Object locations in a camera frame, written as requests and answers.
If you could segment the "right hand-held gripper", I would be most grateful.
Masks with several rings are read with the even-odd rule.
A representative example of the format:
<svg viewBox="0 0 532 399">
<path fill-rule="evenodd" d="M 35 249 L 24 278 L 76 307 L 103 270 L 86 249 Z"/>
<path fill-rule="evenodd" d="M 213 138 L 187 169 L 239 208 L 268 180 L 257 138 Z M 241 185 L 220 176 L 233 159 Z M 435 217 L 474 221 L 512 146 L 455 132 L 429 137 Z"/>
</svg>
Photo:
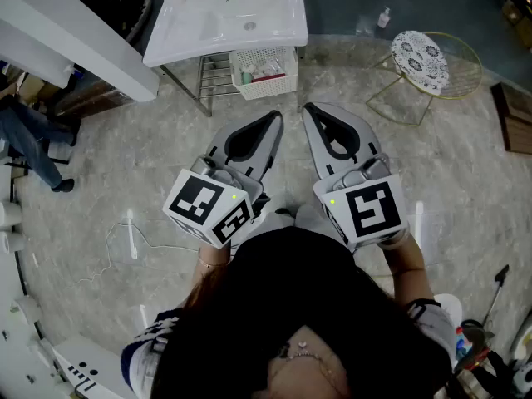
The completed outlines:
<svg viewBox="0 0 532 399">
<path fill-rule="evenodd" d="M 382 148 L 368 122 L 341 106 L 309 102 L 303 124 L 322 179 L 314 194 L 343 243 L 356 250 L 406 232 L 400 176 L 391 173 L 387 155 L 378 154 Z"/>
</svg>

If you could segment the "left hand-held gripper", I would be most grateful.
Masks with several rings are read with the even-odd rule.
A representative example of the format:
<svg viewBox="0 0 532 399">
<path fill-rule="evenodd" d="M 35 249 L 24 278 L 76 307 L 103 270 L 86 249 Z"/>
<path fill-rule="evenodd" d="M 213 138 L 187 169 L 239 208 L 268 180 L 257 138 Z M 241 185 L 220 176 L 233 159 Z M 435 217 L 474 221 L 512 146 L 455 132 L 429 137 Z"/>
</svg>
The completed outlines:
<svg viewBox="0 0 532 399">
<path fill-rule="evenodd" d="M 222 249 L 269 202 L 262 178 L 282 134 L 283 117 L 276 110 L 230 122 L 206 154 L 180 171 L 163 212 L 187 234 Z"/>
</svg>

